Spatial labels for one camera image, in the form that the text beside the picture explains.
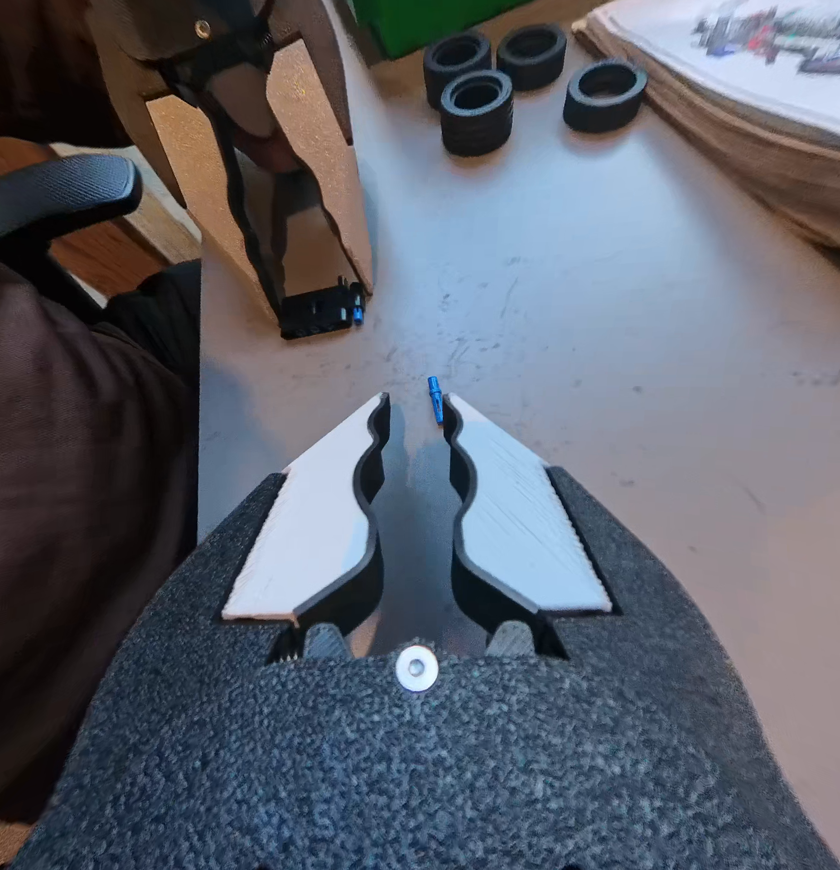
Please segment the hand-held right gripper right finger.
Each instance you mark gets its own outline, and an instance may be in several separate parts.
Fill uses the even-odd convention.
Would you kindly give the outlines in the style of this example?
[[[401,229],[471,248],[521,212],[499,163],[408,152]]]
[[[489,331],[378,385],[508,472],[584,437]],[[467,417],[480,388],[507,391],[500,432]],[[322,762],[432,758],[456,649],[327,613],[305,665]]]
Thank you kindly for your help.
[[[478,625],[611,614],[551,467],[456,393],[444,397],[455,517],[451,587]]]

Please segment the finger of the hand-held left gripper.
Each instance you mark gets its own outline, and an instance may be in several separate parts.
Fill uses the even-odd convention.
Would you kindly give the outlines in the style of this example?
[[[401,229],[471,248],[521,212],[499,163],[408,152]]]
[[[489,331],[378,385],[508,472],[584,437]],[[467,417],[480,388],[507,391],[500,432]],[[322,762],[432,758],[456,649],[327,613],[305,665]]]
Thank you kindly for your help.
[[[372,294],[369,224],[342,53],[326,2],[274,1],[262,14],[273,40],[267,103],[364,291]]]
[[[145,108],[204,245],[217,255],[233,283],[254,300],[261,315],[277,325],[260,281],[265,264],[236,150],[218,135],[203,111],[179,97],[161,96]]]

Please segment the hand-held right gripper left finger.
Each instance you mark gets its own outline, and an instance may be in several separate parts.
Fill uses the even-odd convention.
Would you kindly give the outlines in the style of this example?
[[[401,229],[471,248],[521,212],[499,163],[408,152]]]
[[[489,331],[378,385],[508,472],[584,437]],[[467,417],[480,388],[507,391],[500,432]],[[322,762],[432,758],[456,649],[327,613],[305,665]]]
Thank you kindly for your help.
[[[226,623],[281,622],[355,631],[382,598],[371,502],[382,488],[391,399],[373,395],[294,459],[222,607]]]

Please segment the black toy brick assembly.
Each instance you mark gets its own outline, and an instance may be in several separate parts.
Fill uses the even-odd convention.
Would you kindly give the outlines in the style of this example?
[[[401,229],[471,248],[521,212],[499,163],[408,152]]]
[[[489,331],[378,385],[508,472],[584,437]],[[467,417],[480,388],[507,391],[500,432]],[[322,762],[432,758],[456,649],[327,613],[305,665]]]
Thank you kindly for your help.
[[[339,277],[333,286],[286,297],[279,319],[281,338],[312,338],[358,327],[351,316],[351,283]]]

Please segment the person's left forearm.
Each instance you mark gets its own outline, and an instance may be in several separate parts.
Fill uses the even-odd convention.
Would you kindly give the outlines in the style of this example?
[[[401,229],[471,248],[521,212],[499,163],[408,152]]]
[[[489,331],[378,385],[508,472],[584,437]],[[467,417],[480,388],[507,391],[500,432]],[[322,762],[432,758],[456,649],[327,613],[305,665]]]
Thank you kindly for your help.
[[[121,149],[87,1],[0,1],[0,137]]]

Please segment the white desk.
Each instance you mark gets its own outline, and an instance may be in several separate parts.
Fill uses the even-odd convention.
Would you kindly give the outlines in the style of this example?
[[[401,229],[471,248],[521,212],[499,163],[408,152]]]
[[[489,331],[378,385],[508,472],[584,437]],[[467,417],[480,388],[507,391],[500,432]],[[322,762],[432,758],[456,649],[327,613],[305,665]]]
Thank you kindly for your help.
[[[343,53],[375,289],[348,332],[283,341],[208,242],[198,538],[385,391],[385,586],[357,653],[472,654],[450,593],[449,449],[427,376],[563,467],[671,570],[738,669],[840,861],[840,270],[644,107],[608,136],[518,96],[508,143],[451,158],[420,54]]]

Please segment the black toy tyre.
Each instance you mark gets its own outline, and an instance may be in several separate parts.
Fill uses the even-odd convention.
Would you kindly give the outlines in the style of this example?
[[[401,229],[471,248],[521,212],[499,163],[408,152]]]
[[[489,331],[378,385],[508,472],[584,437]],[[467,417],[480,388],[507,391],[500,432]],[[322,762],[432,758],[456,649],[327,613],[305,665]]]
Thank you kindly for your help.
[[[558,24],[531,24],[501,39],[496,68],[515,92],[534,92],[555,82],[565,66],[567,37]]]
[[[441,96],[454,79],[473,71],[492,68],[490,40],[470,29],[443,38],[426,47],[424,80],[426,98],[432,110],[440,110]]]
[[[648,77],[625,60],[605,59],[568,81],[563,118],[574,131],[603,134],[629,125],[643,105]]]
[[[439,120],[444,147],[471,158],[490,154],[510,138],[514,97],[511,78],[499,70],[469,71],[444,88]]]

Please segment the green box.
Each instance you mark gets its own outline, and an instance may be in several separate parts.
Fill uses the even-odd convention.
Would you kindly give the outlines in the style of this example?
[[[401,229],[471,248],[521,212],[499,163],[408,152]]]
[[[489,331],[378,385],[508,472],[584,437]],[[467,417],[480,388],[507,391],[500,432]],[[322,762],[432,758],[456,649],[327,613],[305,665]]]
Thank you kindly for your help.
[[[347,2],[358,26],[371,34],[388,59],[402,58],[526,4],[526,1]]]

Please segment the open instruction book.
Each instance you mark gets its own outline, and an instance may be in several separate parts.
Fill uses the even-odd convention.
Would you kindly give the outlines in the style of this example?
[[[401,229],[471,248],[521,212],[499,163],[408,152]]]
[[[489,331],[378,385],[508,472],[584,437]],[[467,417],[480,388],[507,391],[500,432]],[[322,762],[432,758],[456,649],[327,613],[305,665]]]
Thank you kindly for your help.
[[[840,251],[840,1],[609,2],[571,26],[808,241]]]

